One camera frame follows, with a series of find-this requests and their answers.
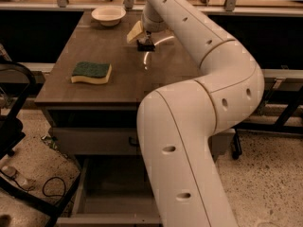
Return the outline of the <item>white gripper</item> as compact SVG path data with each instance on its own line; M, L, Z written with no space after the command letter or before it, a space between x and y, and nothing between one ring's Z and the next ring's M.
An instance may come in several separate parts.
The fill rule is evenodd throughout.
M127 34L128 44L131 44L141 36L144 33L144 29L146 30L147 40L151 41L153 32L160 32L167 28L165 21L149 2L147 2L143 8L141 21L137 21L131 31Z

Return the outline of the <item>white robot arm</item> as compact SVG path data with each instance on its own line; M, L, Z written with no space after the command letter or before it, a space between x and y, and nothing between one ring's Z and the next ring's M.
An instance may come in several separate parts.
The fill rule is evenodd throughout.
M146 0L143 27L165 22L202 74L141 101L137 134L163 227L239 227L208 140L259 105L262 71L245 47L186 0Z

